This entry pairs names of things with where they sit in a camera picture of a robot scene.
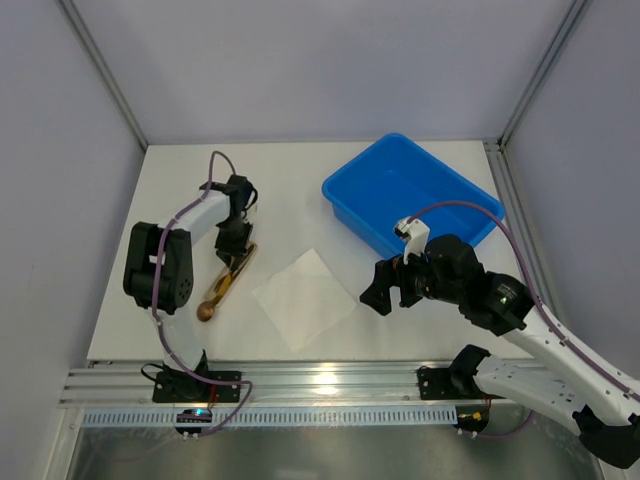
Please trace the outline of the copper spoon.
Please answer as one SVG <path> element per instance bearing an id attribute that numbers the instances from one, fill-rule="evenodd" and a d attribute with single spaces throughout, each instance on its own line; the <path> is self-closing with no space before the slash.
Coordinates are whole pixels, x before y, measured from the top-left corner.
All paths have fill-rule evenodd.
<path id="1" fill-rule="evenodd" d="M 216 308 L 222 302 L 234 281 L 230 271 L 222 272 L 204 294 L 204 299 L 197 308 L 196 316 L 200 322 L 210 321 Z"/>

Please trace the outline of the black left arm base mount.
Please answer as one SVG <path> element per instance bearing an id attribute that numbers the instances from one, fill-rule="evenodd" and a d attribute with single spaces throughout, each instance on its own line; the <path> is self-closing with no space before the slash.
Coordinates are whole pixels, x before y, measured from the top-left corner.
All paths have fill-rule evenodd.
<path id="1" fill-rule="evenodd" d="M 194 379 L 182 370 L 173 370 L 157 363 L 146 363 L 141 375 L 154 384 L 152 401 L 169 403 L 238 403 L 238 385 L 209 384 Z"/>

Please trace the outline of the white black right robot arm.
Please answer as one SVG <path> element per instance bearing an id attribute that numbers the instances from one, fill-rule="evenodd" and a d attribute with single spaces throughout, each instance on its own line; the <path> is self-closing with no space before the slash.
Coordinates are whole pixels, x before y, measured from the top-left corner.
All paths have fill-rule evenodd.
<path id="1" fill-rule="evenodd" d="M 524 371 L 467 345 L 448 368 L 457 394 L 513 400 L 561 424 L 591 454 L 616 468 L 628 469 L 638 461 L 638 381 L 588 349 L 536 304 L 519 280 L 485 270 L 470 245 L 444 235 L 419 254 L 381 260 L 360 300 L 385 316 L 392 310 L 393 287 L 403 308 L 423 299 L 457 306 L 472 325 L 526 351 L 557 377 Z"/>

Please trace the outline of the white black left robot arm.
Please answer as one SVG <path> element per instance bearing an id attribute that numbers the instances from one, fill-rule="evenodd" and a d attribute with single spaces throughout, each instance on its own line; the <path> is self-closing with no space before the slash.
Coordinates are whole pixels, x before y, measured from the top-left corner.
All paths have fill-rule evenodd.
<path id="1" fill-rule="evenodd" d="M 206 353 L 196 339 L 187 304 L 194 288 L 193 247 L 215 230 L 214 253 L 225 278 L 244 269 L 255 252 L 249 210 L 258 192 L 245 176 L 208 181 L 199 195 L 165 222 L 136 223 L 130 233 L 123 288 L 147 311 L 165 351 L 164 365 L 196 381 L 207 380 Z"/>

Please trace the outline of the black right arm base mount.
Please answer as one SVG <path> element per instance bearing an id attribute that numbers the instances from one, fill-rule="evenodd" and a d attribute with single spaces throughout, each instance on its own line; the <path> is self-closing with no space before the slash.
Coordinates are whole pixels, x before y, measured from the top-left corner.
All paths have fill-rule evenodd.
<path id="1" fill-rule="evenodd" d="M 483 398 L 474 377 L 480 363 L 490 356 L 488 350 L 475 345 L 465 346 L 446 367 L 417 369 L 417 385 L 421 400 L 457 400 Z"/>

